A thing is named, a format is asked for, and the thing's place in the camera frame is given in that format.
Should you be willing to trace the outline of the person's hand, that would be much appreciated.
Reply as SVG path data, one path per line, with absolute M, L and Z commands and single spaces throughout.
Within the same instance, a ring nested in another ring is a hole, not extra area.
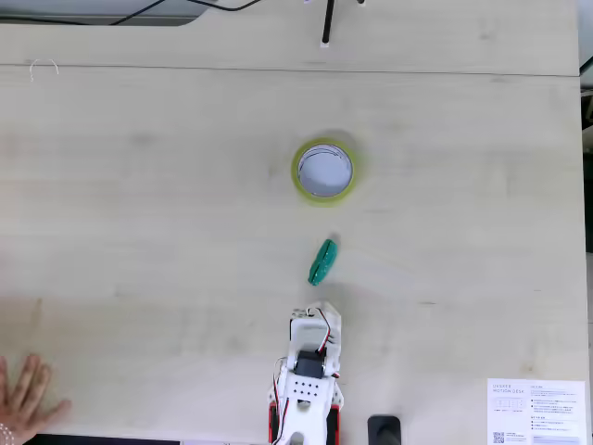
M 37 355 L 29 355 L 16 386 L 9 388 L 7 360 L 1 357 L 1 444 L 25 444 L 64 417 L 69 400 L 43 411 L 45 393 L 52 377 L 51 367 Z

